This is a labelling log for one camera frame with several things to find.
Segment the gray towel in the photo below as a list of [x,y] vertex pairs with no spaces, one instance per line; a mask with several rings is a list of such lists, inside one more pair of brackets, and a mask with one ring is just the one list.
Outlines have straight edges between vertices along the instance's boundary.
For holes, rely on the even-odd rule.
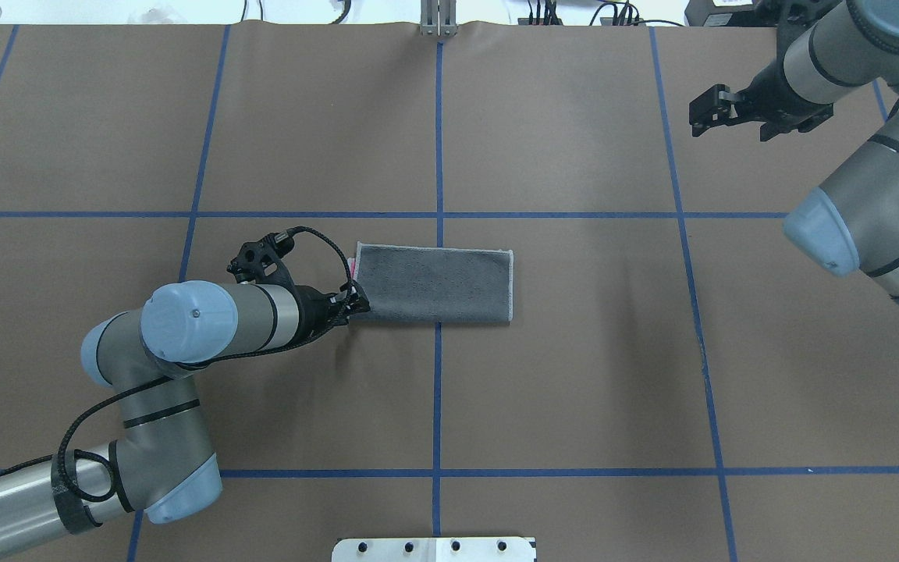
[[359,244],[356,281],[370,312],[393,322],[510,322],[513,252]]

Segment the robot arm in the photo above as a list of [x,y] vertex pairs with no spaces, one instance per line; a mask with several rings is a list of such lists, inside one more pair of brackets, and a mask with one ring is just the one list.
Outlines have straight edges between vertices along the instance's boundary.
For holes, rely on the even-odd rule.
[[[222,359],[313,342],[368,310],[347,267],[349,281],[338,293],[293,284],[282,257],[303,231],[317,234],[297,227],[243,245],[228,267],[239,284],[165,285],[141,309],[86,335],[83,366],[117,392],[125,437],[68,451],[77,421],[51,462],[0,476],[0,557],[92,530],[125,512],[144,509],[153,523],[167,523],[217,499],[217,455],[190,375]],[[94,455],[104,462],[89,458]]]
[[[693,136],[760,121],[761,140],[807,132],[876,78],[899,94],[899,2],[846,0],[737,93],[716,85],[689,106]],[[831,273],[860,269],[899,305],[899,112],[786,218],[784,232]]]

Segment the black box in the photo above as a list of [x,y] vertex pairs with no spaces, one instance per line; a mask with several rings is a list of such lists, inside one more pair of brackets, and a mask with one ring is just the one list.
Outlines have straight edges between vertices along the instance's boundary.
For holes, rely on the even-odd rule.
[[689,0],[685,22],[690,26],[770,27],[755,15],[756,0]]

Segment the table surface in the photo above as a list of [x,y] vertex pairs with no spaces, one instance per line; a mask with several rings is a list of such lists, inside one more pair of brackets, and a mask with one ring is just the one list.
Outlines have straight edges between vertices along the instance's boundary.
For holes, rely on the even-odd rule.
[[[0,468],[108,396],[82,337],[296,224],[511,249],[510,325],[371,325],[197,374],[225,490],[16,560],[328,560],[534,536],[542,560],[899,560],[899,309],[781,219],[883,123],[689,135],[764,29],[0,26]],[[313,240],[297,281],[336,286]],[[75,445],[120,435],[118,414]]]

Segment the black cable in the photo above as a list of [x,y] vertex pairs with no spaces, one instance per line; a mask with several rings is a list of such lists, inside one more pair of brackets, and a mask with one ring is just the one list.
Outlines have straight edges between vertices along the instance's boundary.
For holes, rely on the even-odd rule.
[[631,11],[631,6],[633,4],[627,2],[624,4],[624,9],[620,10],[620,15],[613,18],[613,25],[627,25],[627,18],[634,15],[634,12]]
[[682,24],[678,23],[677,21],[671,21],[671,20],[638,20],[638,21],[634,21],[631,25],[639,25],[641,23],[670,23],[671,25],[678,25],[678,27],[685,27],[685,25],[682,25]]
[[71,442],[72,437],[75,435],[75,431],[78,429],[78,426],[82,425],[82,422],[84,422],[86,419],[88,419],[89,416],[95,414],[96,412],[102,410],[103,408],[109,406],[110,404],[119,402],[122,399],[127,398],[128,396],[137,394],[138,392],[143,392],[147,389],[155,388],[156,386],[165,384],[168,381],[171,381],[171,379],[168,377],[161,377],[161,378],[155,379],[153,381],[147,382],[145,384],[142,384],[140,386],[135,386],[134,388],[132,388],[130,390],[122,391],[119,394],[116,394],[114,396],[111,396],[110,398],[107,398],[106,400],[103,400],[102,402],[100,402],[99,404],[96,404],[92,408],[89,408],[85,412],[82,412],[82,415],[75,418],[75,421],[72,422],[72,425],[68,428],[68,431],[65,431],[65,436],[63,438],[61,438],[61,445],[58,447],[58,454],[57,454],[58,477],[60,477],[61,483],[64,484],[64,486],[66,488],[68,488],[72,492],[72,494],[75,494],[78,498],[83,499],[85,501],[97,503],[97,502],[104,502],[104,501],[110,499],[111,497],[113,497],[113,494],[115,494],[115,492],[117,492],[117,475],[115,475],[115,473],[113,471],[113,465],[110,464],[110,462],[108,460],[106,460],[105,457],[103,457],[101,455],[97,455],[96,453],[90,453],[88,451],[80,452],[79,450],[76,450],[75,451],[76,458],[84,458],[86,460],[95,461],[95,462],[98,462],[99,464],[103,465],[103,467],[106,468],[106,471],[110,475],[110,489],[107,490],[107,492],[105,494],[103,494],[102,496],[96,496],[96,495],[86,492],[82,488],[79,488],[78,485],[76,485],[75,482],[72,481],[71,476],[68,474],[68,467],[66,466],[68,463],[65,462],[65,456],[68,454],[68,443]]
[[896,102],[893,104],[893,107],[890,108],[890,113],[887,115],[887,121],[891,120],[894,115],[899,111],[899,98],[897,98]]
[[31,466],[34,466],[34,465],[38,465],[38,464],[40,464],[40,463],[42,463],[42,462],[47,462],[47,461],[49,461],[49,460],[51,460],[51,459],[53,459],[53,458],[54,458],[54,455],[46,455],[46,456],[39,457],[39,458],[36,458],[36,459],[28,460],[28,461],[26,461],[26,462],[18,463],[18,464],[15,465],[15,466],[10,466],[9,468],[7,468],[7,469],[5,469],[5,470],[1,470],[1,471],[0,471],[0,476],[5,476],[5,475],[7,475],[7,474],[12,474],[13,472],[19,472],[20,470],[23,470],[24,468],[28,468],[28,467],[31,467]]
[[349,10],[353,8],[353,0],[343,0],[342,3],[342,15],[339,15],[338,18],[335,18],[334,22],[331,22],[331,25],[338,25],[342,23],[343,20],[346,19],[346,16],[349,15]]
[[[92,408],[89,408],[85,412],[83,412],[83,414],[81,416],[79,416],[78,419],[76,419],[72,423],[72,425],[68,428],[68,431],[65,433],[64,439],[61,440],[61,446],[58,448],[57,458],[61,459],[60,462],[58,462],[58,476],[61,478],[61,483],[63,483],[65,485],[65,487],[67,487],[69,490],[71,490],[72,493],[74,493],[76,496],[78,496],[79,498],[86,500],[86,501],[104,502],[104,501],[110,499],[111,497],[113,497],[113,494],[115,494],[115,491],[117,491],[117,475],[115,475],[115,472],[113,470],[113,465],[110,464],[110,461],[106,457],[96,454],[96,453],[93,453],[93,452],[90,452],[90,451],[82,451],[82,449],[75,449],[73,451],[73,453],[74,453],[76,459],[93,461],[93,462],[97,462],[97,463],[103,465],[103,468],[106,469],[106,472],[110,476],[110,489],[107,490],[107,492],[105,494],[103,494],[102,496],[94,496],[92,494],[86,493],[84,490],[82,490],[81,488],[79,488],[78,486],[75,485],[75,483],[72,481],[72,479],[70,478],[70,476],[68,474],[68,467],[65,466],[65,462],[63,460],[65,458],[65,455],[68,454],[68,443],[71,441],[71,438],[75,434],[75,430],[78,429],[78,426],[81,425],[82,422],[84,422],[93,413],[96,413],[99,410],[102,410],[103,408],[109,406],[110,404],[113,404],[114,402],[118,402],[121,399],[127,398],[128,396],[131,396],[132,394],[137,394],[138,392],[142,392],[149,388],[154,388],[160,384],[167,383],[170,380],[171,379],[169,379],[169,378],[161,377],[160,379],[150,381],[149,383],[134,387],[134,388],[124,391],[124,392],[121,392],[120,394],[117,394],[117,395],[113,396],[112,398],[108,398],[108,399],[100,402],[99,404],[96,404]],[[43,457],[38,457],[35,459],[28,460],[26,462],[18,463],[15,466],[10,466],[9,468],[7,468],[5,470],[1,470],[0,478],[2,476],[7,476],[8,474],[12,474],[14,472],[19,472],[20,470],[23,470],[24,468],[29,468],[31,466],[36,466],[40,463],[49,462],[54,458],[55,458],[54,455],[45,455]]]
[[589,27],[592,27],[592,24],[595,24],[595,18],[599,17],[599,12],[602,11],[602,8],[612,6],[613,7],[613,19],[617,18],[617,12],[620,11],[620,7],[617,6],[615,2],[603,2],[599,4],[598,8],[595,8],[595,14],[592,14],[592,21],[588,22]]
[[[331,246],[332,249],[335,250],[335,253],[339,254],[339,259],[342,260],[342,267],[346,271],[346,298],[343,299],[343,301],[342,301],[342,309],[343,310],[348,309],[350,303],[352,303],[352,301],[353,301],[353,272],[349,270],[349,260],[346,259],[346,254],[342,252],[342,248],[339,248],[339,245],[336,244],[335,242],[332,242],[332,240],[329,239],[328,236],[321,234],[321,232],[314,230],[310,226],[298,226],[295,228],[290,228],[290,230],[288,230],[287,232],[290,236],[295,236],[302,232],[314,234],[315,236],[317,236],[317,238],[321,238],[322,241],[325,242],[325,244],[328,244],[329,246]],[[218,361],[224,361],[224,360],[228,360],[228,359],[244,359],[246,357],[260,357],[261,355],[270,355],[272,353],[290,351],[292,349],[304,347],[304,345],[308,345],[309,343],[318,341],[318,339],[320,339],[322,336],[329,333],[329,331],[331,331],[332,328],[335,328],[336,323],[342,319],[343,319],[342,316],[336,316],[335,318],[332,318],[332,320],[329,320],[329,323],[327,325],[325,325],[325,328],[322,328],[321,331],[318,331],[317,333],[311,335],[311,337],[304,339],[303,341],[296,342],[296,343],[293,343],[290,345],[285,345],[285,346],[277,347],[274,349],[263,349],[260,351],[249,351],[246,353],[236,353],[234,355],[224,355],[221,357],[215,357],[214,359],[209,359],[209,360],[203,361],[201,363],[188,363],[188,364],[184,364],[183,366],[190,368],[190,369],[203,369],[204,367],[207,367],[211,364],[217,363]]]
[[852,23],[859,29],[859,33],[861,33],[863,37],[872,43],[874,47],[877,47],[877,49],[899,56],[899,47],[885,42],[883,38],[872,30],[865,18],[862,17],[862,14],[859,13],[858,0],[847,0],[845,5],[848,7],[848,14],[852,16]]
[[599,12],[602,11],[602,8],[607,6],[613,7],[613,24],[611,25],[634,25],[632,22],[640,17],[640,10],[630,2],[603,2],[596,8],[595,14],[592,14],[592,21],[588,22],[589,26],[595,25],[595,19],[599,18]]

